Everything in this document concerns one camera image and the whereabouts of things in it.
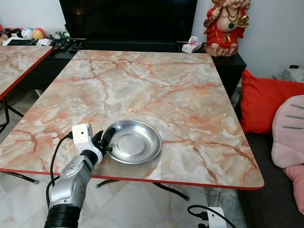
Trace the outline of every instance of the tissue box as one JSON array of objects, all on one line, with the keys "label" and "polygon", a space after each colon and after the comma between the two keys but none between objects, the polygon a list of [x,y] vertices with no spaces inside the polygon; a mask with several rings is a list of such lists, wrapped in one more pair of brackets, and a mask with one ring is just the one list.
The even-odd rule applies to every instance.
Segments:
[{"label": "tissue box", "polygon": [[199,39],[196,36],[192,36],[189,39],[188,44],[184,44],[181,50],[186,53],[192,53],[200,49],[202,44],[203,43],[199,42]]}]

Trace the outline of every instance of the stainless steel plate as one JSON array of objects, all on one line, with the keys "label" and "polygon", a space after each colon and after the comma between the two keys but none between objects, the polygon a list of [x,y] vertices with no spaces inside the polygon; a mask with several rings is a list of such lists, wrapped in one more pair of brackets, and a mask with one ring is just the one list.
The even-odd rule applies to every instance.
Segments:
[{"label": "stainless steel plate", "polygon": [[161,152],[162,139],[157,131],[146,123],[137,120],[121,120],[107,128],[115,128],[108,155],[113,159],[127,163],[140,164],[153,160]]}]

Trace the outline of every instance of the marble-pattern table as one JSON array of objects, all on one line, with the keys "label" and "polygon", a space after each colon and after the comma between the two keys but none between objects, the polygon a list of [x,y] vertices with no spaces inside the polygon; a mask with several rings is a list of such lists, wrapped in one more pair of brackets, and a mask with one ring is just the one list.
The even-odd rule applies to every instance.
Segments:
[{"label": "marble-pattern table", "polygon": [[[94,178],[255,190],[264,186],[212,59],[207,54],[81,50],[0,145],[0,170],[49,174],[60,138],[75,124],[93,132],[137,119],[161,135],[145,164],[105,156]],[[57,153],[59,173],[78,154]]]},{"label": "marble-pattern table", "polygon": [[0,46],[0,99],[52,50],[42,46]]}]

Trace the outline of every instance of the pillow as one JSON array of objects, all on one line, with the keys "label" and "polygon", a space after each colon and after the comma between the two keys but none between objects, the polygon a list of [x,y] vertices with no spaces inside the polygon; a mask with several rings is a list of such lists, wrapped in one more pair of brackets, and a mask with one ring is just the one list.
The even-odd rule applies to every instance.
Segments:
[{"label": "pillow", "polygon": [[284,169],[284,173],[293,181],[294,199],[299,211],[304,215],[304,165],[294,165]]},{"label": "pillow", "polygon": [[272,133],[272,121],[288,98],[304,94],[304,84],[242,74],[241,126],[245,133]]},{"label": "pillow", "polygon": [[271,156],[276,166],[285,169],[304,164],[304,95],[291,97],[281,105],[272,133]]}]

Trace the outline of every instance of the white wall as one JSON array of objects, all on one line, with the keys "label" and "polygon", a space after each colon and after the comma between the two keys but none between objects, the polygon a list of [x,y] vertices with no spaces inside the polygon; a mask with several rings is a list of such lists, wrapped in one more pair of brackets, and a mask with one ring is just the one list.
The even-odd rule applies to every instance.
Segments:
[{"label": "white wall", "polygon": [[[282,68],[304,63],[304,1],[252,0],[250,26],[239,41],[239,54],[255,76],[272,77]],[[206,41],[203,22],[211,0],[198,0],[193,35]],[[1,0],[4,27],[42,27],[48,33],[64,30],[59,0]]]},{"label": "white wall", "polygon": [[47,34],[64,31],[59,0],[0,0],[0,24],[5,28],[43,28]]},{"label": "white wall", "polygon": [[[211,0],[198,0],[192,33],[203,41],[203,21],[212,7]],[[239,54],[254,76],[272,77],[290,65],[304,67],[303,0],[252,0],[247,14],[250,25],[239,39]]]}]

